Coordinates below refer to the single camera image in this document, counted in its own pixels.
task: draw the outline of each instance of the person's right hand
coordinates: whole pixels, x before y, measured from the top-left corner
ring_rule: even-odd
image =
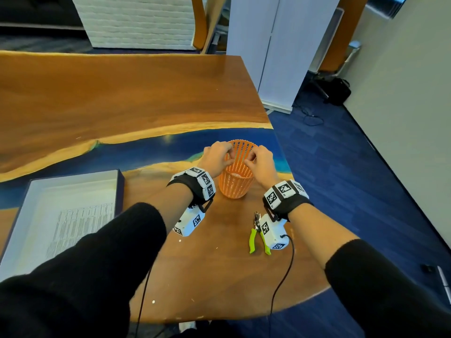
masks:
[[[281,182],[277,175],[272,152],[265,146],[256,146],[252,148],[248,158],[244,161],[245,165],[249,167],[255,176],[255,179],[265,190]]]

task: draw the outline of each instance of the window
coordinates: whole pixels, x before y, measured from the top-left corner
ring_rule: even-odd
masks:
[[[395,17],[405,0],[368,0],[367,5],[389,18]]]

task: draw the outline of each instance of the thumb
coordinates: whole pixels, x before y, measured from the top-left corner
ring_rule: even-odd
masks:
[[[227,166],[233,165],[234,162],[235,162],[235,159],[228,159],[227,161],[225,161],[224,165],[227,167]]]
[[[247,159],[245,159],[243,162],[245,163],[245,165],[246,165],[247,167],[249,167],[249,169],[251,170],[251,172],[253,172],[253,170],[254,170],[254,168],[255,168],[255,164],[254,164],[252,161],[249,161],[249,160],[247,160]]]

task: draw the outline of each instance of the hand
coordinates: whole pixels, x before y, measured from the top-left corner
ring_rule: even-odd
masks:
[[[225,161],[224,157],[229,153],[230,159]],[[212,178],[221,174],[222,170],[235,162],[235,150],[229,142],[216,141],[211,147],[203,149],[203,156],[198,167],[210,173]]]
[[[281,182],[277,175],[272,152],[265,146],[256,146],[252,148],[248,158],[244,161],[245,165],[249,167],[255,176],[255,179],[265,190]]]

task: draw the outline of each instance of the wristband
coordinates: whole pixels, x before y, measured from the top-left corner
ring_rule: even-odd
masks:
[[[281,181],[266,191],[263,196],[263,205],[273,222],[288,219],[288,214],[301,204],[313,203],[307,192],[297,181]]]
[[[189,204],[189,207],[192,208],[198,205],[202,212],[208,209],[216,194],[215,183],[210,174],[199,167],[192,167],[174,174],[167,186],[175,183],[181,183],[189,187],[193,193],[193,201]],[[203,208],[202,205],[207,201],[210,202]]]

